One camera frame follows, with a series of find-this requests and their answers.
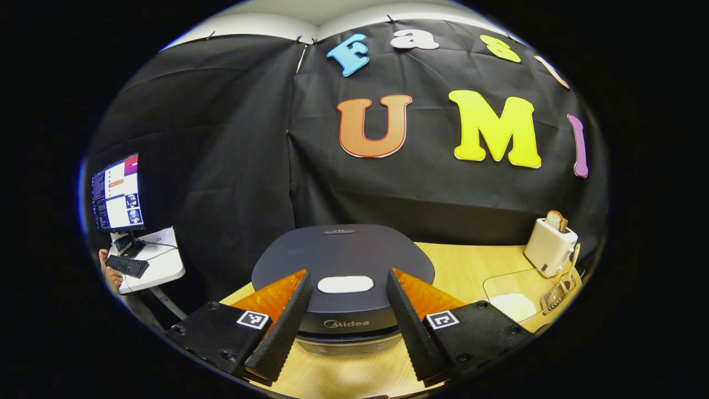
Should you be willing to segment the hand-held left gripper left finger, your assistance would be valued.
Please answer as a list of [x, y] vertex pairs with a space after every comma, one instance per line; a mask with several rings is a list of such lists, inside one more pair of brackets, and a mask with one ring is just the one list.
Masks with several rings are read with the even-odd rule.
[[271, 386], [291, 351], [312, 294], [302, 269], [230, 305], [210, 301], [167, 329], [188, 353], [237, 378]]

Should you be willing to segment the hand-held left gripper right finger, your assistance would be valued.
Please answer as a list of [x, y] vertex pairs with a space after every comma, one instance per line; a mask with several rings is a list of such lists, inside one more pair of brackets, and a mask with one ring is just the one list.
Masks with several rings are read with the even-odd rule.
[[465, 304], [395, 268], [387, 296], [416, 378], [427, 387], [478, 374], [533, 339], [488, 301]]

